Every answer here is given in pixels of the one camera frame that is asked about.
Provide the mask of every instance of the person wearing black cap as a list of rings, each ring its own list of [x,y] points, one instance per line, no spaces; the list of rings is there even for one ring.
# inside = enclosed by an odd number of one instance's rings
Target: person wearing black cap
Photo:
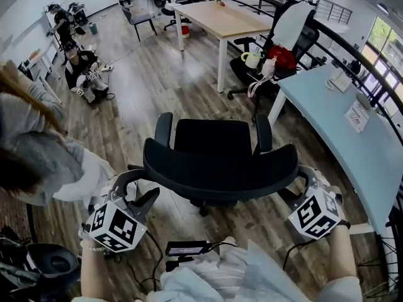
[[[67,13],[64,9],[62,9],[58,4],[49,4],[48,11],[51,14],[55,15],[55,26],[52,28],[52,31],[59,34],[60,44],[64,48],[66,43],[73,40],[70,34],[69,20],[67,18]]]
[[[77,92],[78,89],[82,89],[89,103],[95,101],[98,95],[105,97],[109,87],[100,76],[92,81],[86,79],[89,71],[98,70],[97,56],[93,52],[80,50],[74,40],[66,43],[64,51],[69,60],[65,65],[64,75],[70,91]]]

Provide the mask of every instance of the gray pants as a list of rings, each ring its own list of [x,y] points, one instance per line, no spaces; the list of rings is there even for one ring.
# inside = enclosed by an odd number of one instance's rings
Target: gray pants
[[[99,91],[104,91],[108,88],[102,80],[101,77],[95,78],[93,81],[88,83],[88,88],[84,91],[84,97],[87,99],[89,103],[92,103],[95,100],[95,94],[93,92],[94,89]]]

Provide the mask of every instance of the bracelet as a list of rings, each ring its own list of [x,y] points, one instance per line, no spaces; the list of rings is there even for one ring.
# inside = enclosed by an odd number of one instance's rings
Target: bracelet
[[[80,246],[81,246],[81,248],[90,250],[91,252],[104,252],[104,251],[106,251],[105,247],[88,247],[88,246],[85,246],[83,240],[81,240]]]
[[[345,227],[347,227],[347,229],[350,229],[351,228],[351,223],[349,222],[349,221],[347,221],[347,220],[341,220],[338,224],[337,224],[337,226],[345,226]]]

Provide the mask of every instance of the black cap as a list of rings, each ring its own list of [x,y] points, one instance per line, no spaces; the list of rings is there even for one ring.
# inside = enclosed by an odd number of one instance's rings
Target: black cap
[[[59,7],[59,5],[55,4],[55,3],[51,3],[51,4],[48,5],[48,11],[50,11],[50,10],[56,8],[56,7]]]
[[[72,50],[74,47],[77,47],[77,44],[74,40],[70,40],[64,45],[64,51],[68,52],[69,50]]]

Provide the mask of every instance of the white desk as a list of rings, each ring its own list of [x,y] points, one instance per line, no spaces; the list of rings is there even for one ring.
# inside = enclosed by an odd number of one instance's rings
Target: white desk
[[[48,45],[45,47],[45,49],[44,50],[41,49],[40,53],[38,55],[36,55],[32,60],[30,60],[30,63],[28,64],[28,66],[26,68],[31,69],[37,63],[41,63],[42,67],[45,69],[46,72],[48,72],[49,74],[53,72],[53,74],[56,76],[56,78],[61,79],[61,76],[57,72],[56,67],[54,67],[54,65],[52,64],[52,61],[47,57],[47,51],[49,50],[50,46],[52,46],[52,45],[56,48],[57,53],[63,57],[63,54],[59,51],[59,46],[57,45],[55,38],[49,38]],[[49,66],[52,70],[49,70],[46,63],[43,61],[43,58],[46,59],[47,63],[49,64]],[[38,80],[43,84],[44,88],[50,94],[52,94],[54,96],[54,98],[60,104],[62,104],[62,101],[56,95],[56,93],[53,91],[53,89],[50,87],[49,83],[45,79],[45,76],[42,75],[41,72],[39,73]]]
[[[227,42],[230,38],[258,36],[270,32],[272,21],[260,18],[257,14],[238,6],[220,6],[215,1],[204,1],[173,7],[179,49],[184,50],[181,15],[198,24],[220,40],[219,74],[217,91],[224,91]]]
[[[322,66],[278,81],[280,91],[269,114],[270,125],[289,99],[326,142],[364,206],[371,225],[352,226],[350,233],[375,230],[381,234],[402,180],[403,146],[373,109],[363,132],[354,130],[344,114],[357,89],[350,86],[344,94],[336,88],[330,91],[325,81],[334,69]]]

